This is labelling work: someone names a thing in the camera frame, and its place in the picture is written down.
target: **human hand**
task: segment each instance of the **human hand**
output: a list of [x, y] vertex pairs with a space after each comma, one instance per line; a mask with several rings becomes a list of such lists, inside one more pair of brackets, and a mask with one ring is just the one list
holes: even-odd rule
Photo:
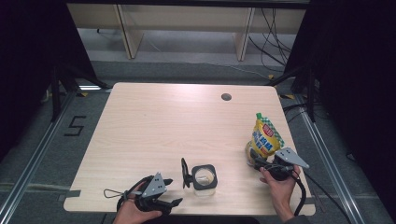
[[[133, 190], [139, 190], [144, 183], [141, 183]], [[114, 224], [140, 224], [147, 220], [160, 217], [161, 211], [142, 212], [134, 204], [134, 194], [128, 195], [128, 200], [122, 203], [119, 212], [116, 215]]]
[[[297, 165], [294, 165], [294, 171], [293, 175], [298, 177], [300, 168]], [[260, 181], [268, 184], [270, 187], [272, 203], [279, 218], [282, 222], [286, 222], [293, 218], [294, 214], [291, 212], [290, 198], [296, 184], [295, 180], [289, 176], [286, 180], [277, 181], [271, 176], [270, 172], [264, 170], [263, 167], [260, 168], [260, 172], [263, 176], [260, 178]]]

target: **floor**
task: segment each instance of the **floor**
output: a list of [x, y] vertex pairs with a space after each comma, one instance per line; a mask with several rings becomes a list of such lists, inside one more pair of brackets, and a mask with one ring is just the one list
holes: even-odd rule
[[[227, 67], [259, 78], [268, 78], [268, 74], [241, 69], [241, 67], [269, 66], [270, 69], [275, 70], [274, 73], [283, 70], [279, 62], [276, 62], [269, 56], [262, 56], [261, 52], [251, 42], [247, 45], [245, 60], [238, 62], [236, 60], [232, 34], [171, 31], [145, 32], [136, 57], [130, 60], [127, 59], [120, 31], [100, 30], [99, 33], [93, 29], [79, 29], [78, 31], [93, 63], [198, 63], [219, 68]], [[258, 46], [262, 46], [264, 43], [262, 34], [254, 34], [251, 38]], [[295, 35], [279, 36], [281, 42], [289, 48], [292, 47], [294, 38]], [[277, 47], [268, 46], [265, 50], [280, 62], [287, 60], [282, 58], [279, 48]], [[288, 94], [288, 89], [281, 89], [279, 91], [284, 95]], [[103, 107], [107, 96], [108, 94], [90, 94], [88, 98], [91, 99], [92, 102], [88, 104], [96, 104], [93, 106]], [[64, 120], [69, 120], [75, 115], [85, 113], [83, 107], [86, 105], [82, 106], [82, 101], [83, 97], [77, 97], [73, 102], [73, 111], [68, 111]], [[291, 104], [295, 104], [295, 102], [282, 100], [283, 106]], [[7, 159], [2, 162], [0, 166], [0, 200], [3, 201], [7, 198], [13, 183], [16, 183], [20, 178], [25, 164], [28, 163], [34, 154], [36, 146], [40, 144], [41, 136], [46, 133], [48, 128], [48, 119], [46, 118], [50, 117], [50, 111], [51, 105], [43, 104], [40, 111], [37, 112], [37, 119], [32, 121], [31, 127], [26, 131], [26, 136], [29, 136], [29, 140], [22, 141], [19, 145], [19, 147], [24, 148], [24, 150], [22, 152], [11, 150]], [[98, 110], [95, 111], [93, 115], [89, 116], [89, 118], [91, 118], [90, 123], [97, 122], [100, 113], [101, 111]], [[326, 158], [323, 158], [322, 154], [318, 152], [318, 142], [312, 140], [312, 132], [309, 131], [309, 125], [304, 125], [306, 122], [304, 116], [302, 116], [303, 113], [304, 111], [299, 112], [298, 110], [294, 110], [290, 111], [287, 116], [290, 121], [290, 130], [293, 138], [295, 137], [295, 144], [296, 146], [304, 146], [304, 148], [306, 148], [306, 151], [302, 151], [301, 153], [303, 156], [310, 158], [308, 163], [310, 163], [312, 167], [320, 167], [320, 169], [312, 169], [308, 173], [314, 176], [318, 182], [320, 181], [321, 186], [329, 191], [330, 196], [341, 204], [344, 196], [339, 194], [337, 187], [334, 186], [334, 179], [332, 178], [331, 172], [325, 168], [324, 161], [326, 161]], [[334, 151], [332, 152], [332, 159], [336, 164], [336, 169], [338, 169], [344, 177], [342, 183], [346, 184], [346, 189], [350, 191], [355, 203], [358, 205], [358, 214], [361, 215], [361, 219], [358, 218], [358, 220], [363, 220], [363, 222], [356, 221], [353, 223], [393, 223], [371, 188], [370, 183], [365, 179], [359, 166], [345, 156], [347, 149], [337, 134], [336, 128], [327, 119], [328, 115], [326, 112], [323, 111], [323, 109], [318, 109], [316, 111], [316, 116], [322, 119], [317, 119], [314, 128], [320, 130], [318, 134], [321, 134], [325, 140], [325, 147], [330, 150], [338, 150], [337, 153]], [[62, 130], [62, 132], [67, 130], [68, 125], [68, 122], [63, 122], [60, 130]], [[93, 130], [94, 125], [85, 128], [84, 132], [86, 135], [84, 135], [84, 133], [80, 137], [80, 139], [83, 139], [81, 140], [82, 148], [86, 147], [85, 144], [89, 142]], [[59, 155], [59, 153], [51, 150], [47, 152], [47, 155], [45, 155], [36, 170], [37, 175], [32, 178], [31, 184], [25, 190], [26, 192], [16, 208], [15, 216], [12, 217], [9, 222], [111, 223], [114, 214], [70, 215], [62, 210], [63, 197], [68, 190], [67, 186], [73, 181], [73, 176], [78, 166], [72, 169], [64, 169], [64, 167], [71, 167], [71, 165], [67, 163], [68, 161], [80, 160], [84, 155], [84, 150], [71, 148], [73, 145], [65, 141], [64, 133], [60, 132], [55, 134], [52, 144], [52, 147], [60, 148], [67, 153]], [[317, 213], [310, 218], [312, 222], [347, 223], [346, 219], [320, 188], [311, 181], [308, 181], [308, 185], [311, 192], [316, 193], [318, 196]], [[257, 217], [257, 219], [261, 224], [279, 223], [276, 217]]]

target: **table top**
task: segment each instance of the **table top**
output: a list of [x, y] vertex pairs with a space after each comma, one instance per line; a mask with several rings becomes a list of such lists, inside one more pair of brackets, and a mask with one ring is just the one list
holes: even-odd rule
[[[231, 95], [225, 101], [221, 95]], [[104, 189], [124, 192], [143, 177], [160, 172], [174, 182], [160, 197], [183, 198], [172, 214], [275, 215], [269, 188], [260, 172], [247, 166], [245, 145], [251, 139], [256, 113], [275, 125], [287, 147], [295, 148], [276, 89], [263, 86], [118, 83], [98, 121], [92, 140], [67, 198], [71, 212], [116, 212], [119, 199]], [[198, 197], [183, 189], [181, 158], [192, 167], [212, 164], [218, 185], [214, 195]], [[306, 185], [306, 196], [311, 197]], [[300, 202], [294, 189], [291, 208]], [[300, 214], [315, 213], [306, 204]]]

